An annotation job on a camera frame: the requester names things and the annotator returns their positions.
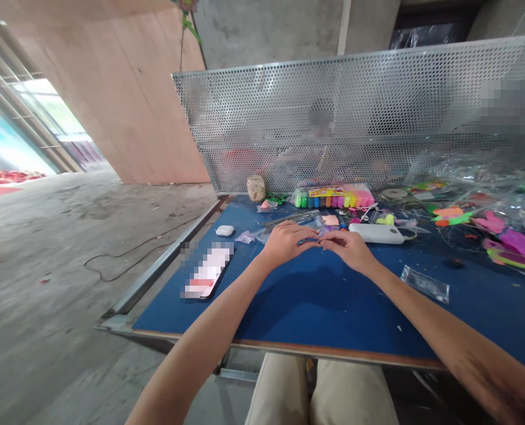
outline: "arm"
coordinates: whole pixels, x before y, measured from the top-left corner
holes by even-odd
[[[195,395],[229,348],[268,274],[317,242],[317,232],[291,221],[276,226],[262,252],[199,316],[158,367],[126,425],[181,424]]]
[[[320,241],[372,280],[398,307],[453,376],[499,423],[525,424],[525,366],[372,255],[358,233],[330,232]]]

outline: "blue tabletop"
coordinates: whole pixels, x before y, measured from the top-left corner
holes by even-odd
[[[174,273],[133,329],[182,334],[263,248],[235,242],[235,255],[211,300],[180,299],[193,268],[215,241],[233,240],[257,223],[294,212],[291,206],[256,212],[248,197],[236,197],[199,242],[189,261]],[[215,229],[235,227],[232,238]],[[481,253],[455,250],[437,233],[401,246],[369,244],[386,267],[400,276],[404,265],[448,283],[443,308],[481,332],[525,365],[525,276]],[[449,266],[460,259],[464,268]],[[235,338],[341,348],[420,359],[436,359],[421,335],[369,279],[349,269],[333,252],[310,249],[278,267],[263,283]]]

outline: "person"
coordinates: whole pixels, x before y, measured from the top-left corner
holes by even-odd
[[[126,424],[183,423],[191,402],[229,348],[268,274],[304,251],[319,247],[333,251],[378,285],[497,422],[525,424],[524,365],[402,282],[374,258],[358,233],[332,231],[316,239],[315,230],[291,221],[276,226],[262,252],[174,345]],[[380,367],[319,360],[317,374],[309,402],[304,388],[305,361],[267,354],[247,424],[397,424]]]

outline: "tape roll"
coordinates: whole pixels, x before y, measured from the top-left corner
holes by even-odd
[[[408,196],[408,192],[404,189],[387,189],[382,191],[382,194],[387,198],[400,199]]]

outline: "concrete floor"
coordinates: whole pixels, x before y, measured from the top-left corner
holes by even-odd
[[[125,186],[109,169],[22,187],[0,196],[0,424],[122,424],[163,356],[92,326],[162,250],[111,283],[82,264],[200,215],[214,202],[213,189]],[[111,278],[184,229],[91,266]],[[256,369],[262,356],[235,358]],[[186,423],[244,423],[253,389],[212,376]]]

